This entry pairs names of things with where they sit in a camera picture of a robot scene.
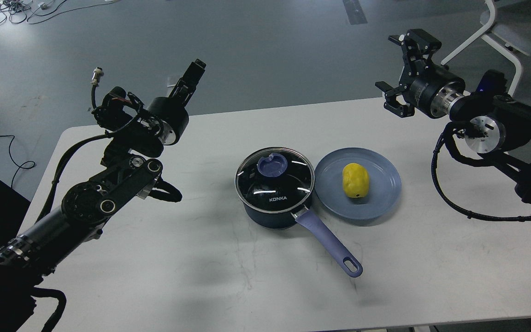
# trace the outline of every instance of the pot handle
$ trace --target pot handle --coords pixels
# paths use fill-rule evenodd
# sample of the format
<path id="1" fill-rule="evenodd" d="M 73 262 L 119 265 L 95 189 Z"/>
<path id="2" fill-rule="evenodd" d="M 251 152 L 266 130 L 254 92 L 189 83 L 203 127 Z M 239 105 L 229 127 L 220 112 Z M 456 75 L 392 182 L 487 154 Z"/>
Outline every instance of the pot handle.
<path id="1" fill-rule="evenodd" d="M 303 208 L 295 216 L 296 222 L 301 224 L 304 228 L 308 229 L 319 242 L 325 247 L 327 252 L 331 254 L 333 259 L 339 264 L 339 266 L 352 278 L 359 277 L 363 272 L 363 267 L 358 259 L 349 252 L 337 237 L 331 233 L 329 228 L 308 208 Z"/>

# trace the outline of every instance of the screw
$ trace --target screw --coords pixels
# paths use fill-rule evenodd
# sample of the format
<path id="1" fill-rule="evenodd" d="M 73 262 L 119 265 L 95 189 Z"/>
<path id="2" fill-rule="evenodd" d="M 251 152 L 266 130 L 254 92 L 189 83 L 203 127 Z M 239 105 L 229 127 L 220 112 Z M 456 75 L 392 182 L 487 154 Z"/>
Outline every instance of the screw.
<path id="1" fill-rule="evenodd" d="M 103 200 L 100 203 L 100 210 L 103 213 L 112 213 L 116 210 L 116 203 L 112 200 Z"/>
<path id="2" fill-rule="evenodd" d="M 131 160 L 131 163 L 134 167 L 140 167 L 143 164 L 143 158 L 141 157 L 134 157 Z"/>

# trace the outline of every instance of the connector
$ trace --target connector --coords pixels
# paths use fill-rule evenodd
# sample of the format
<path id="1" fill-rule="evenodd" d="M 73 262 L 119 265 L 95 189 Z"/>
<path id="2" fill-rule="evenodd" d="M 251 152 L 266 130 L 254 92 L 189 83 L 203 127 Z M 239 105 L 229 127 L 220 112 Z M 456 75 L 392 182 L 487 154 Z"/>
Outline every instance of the connector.
<path id="1" fill-rule="evenodd" d="M 101 70 L 100 67 L 96 67 L 93 70 L 93 77 L 91 78 L 91 85 L 97 86 L 100 82 L 101 76 L 104 76 L 104 72 Z"/>

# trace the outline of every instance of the blue plate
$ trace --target blue plate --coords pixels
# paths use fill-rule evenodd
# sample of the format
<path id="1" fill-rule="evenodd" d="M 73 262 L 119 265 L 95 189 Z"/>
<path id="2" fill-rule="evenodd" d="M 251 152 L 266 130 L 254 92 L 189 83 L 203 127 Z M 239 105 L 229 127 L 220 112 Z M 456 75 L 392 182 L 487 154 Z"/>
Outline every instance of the blue plate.
<path id="1" fill-rule="evenodd" d="M 356 162 L 368 171 L 370 191 L 363 198 L 343 192 L 343 168 Z M 388 159 L 363 148 L 344 148 L 326 155 L 314 171 L 319 200 L 338 216 L 350 220 L 374 219 L 389 212 L 401 194 L 401 177 Z"/>

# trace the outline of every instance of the handle hole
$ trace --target handle hole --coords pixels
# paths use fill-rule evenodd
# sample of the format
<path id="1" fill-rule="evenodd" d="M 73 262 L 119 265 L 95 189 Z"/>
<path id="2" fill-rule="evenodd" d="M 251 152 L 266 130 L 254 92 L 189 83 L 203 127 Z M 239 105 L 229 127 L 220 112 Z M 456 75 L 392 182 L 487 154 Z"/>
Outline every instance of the handle hole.
<path id="1" fill-rule="evenodd" d="M 358 270 L 358 268 L 356 267 L 356 265 L 354 264 L 354 262 L 352 262 L 352 259 L 350 259 L 349 257 L 346 257 L 343 259 L 343 263 L 345 264 L 346 267 L 348 267 L 348 269 L 350 271 L 352 271 L 353 273 L 356 272 Z"/>

